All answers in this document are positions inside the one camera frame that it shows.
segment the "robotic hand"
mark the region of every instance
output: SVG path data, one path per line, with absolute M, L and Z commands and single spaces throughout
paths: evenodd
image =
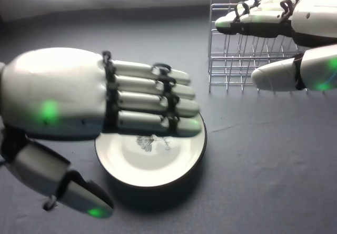
M 193 137 L 202 125 L 188 74 L 166 64 L 112 60 L 73 48 L 47 48 L 16 57 L 1 72 L 5 125 L 3 165 L 23 184 L 93 217 L 111 216 L 113 203 L 70 162 L 31 140 L 90 140 L 101 132 Z
M 224 34 L 292 37 L 301 46 L 337 43 L 336 0 L 243 0 L 215 22 Z

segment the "metal dish rack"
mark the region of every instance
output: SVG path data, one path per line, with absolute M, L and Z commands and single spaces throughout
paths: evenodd
M 224 35 L 215 28 L 215 21 L 234 10 L 241 0 L 211 0 L 209 19 L 209 92 L 212 85 L 239 86 L 243 91 L 252 85 L 251 73 L 267 63 L 289 58 L 306 48 L 296 45 L 291 38 L 258 38 Z

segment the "round plate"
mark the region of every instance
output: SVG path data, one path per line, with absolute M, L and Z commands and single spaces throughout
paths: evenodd
M 201 160 L 207 143 L 202 132 L 192 138 L 101 134 L 95 141 L 102 166 L 120 182 L 154 188 L 169 185 L 185 176 Z

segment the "plate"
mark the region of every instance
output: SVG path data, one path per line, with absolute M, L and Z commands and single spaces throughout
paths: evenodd
M 134 187 L 155 188 L 184 177 L 201 160 L 207 144 L 202 132 L 192 138 L 101 134 L 95 141 L 102 166 L 115 179 Z

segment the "wire basket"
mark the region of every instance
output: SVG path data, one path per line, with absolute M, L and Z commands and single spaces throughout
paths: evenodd
M 212 85 L 235 85 L 243 91 L 252 85 L 254 69 L 268 63 L 287 59 L 306 48 L 296 45 L 292 38 L 259 38 L 254 36 L 224 35 L 215 28 L 215 21 L 234 10 L 241 0 L 211 0 L 209 19 L 209 92 Z

